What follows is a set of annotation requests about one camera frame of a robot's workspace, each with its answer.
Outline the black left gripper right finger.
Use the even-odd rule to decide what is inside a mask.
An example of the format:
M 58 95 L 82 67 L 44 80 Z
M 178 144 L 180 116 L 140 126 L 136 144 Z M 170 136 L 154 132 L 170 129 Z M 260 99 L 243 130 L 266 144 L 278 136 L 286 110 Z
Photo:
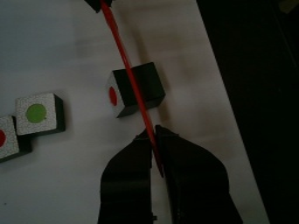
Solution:
M 224 164 L 198 144 L 155 126 L 172 224 L 243 224 Z

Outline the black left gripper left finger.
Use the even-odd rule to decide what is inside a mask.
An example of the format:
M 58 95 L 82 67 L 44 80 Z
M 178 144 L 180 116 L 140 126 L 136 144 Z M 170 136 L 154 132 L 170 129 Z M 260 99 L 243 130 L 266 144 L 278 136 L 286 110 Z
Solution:
M 103 171 L 98 224 L 154 224 L 151 168 L 152 146 L 143 131 Z

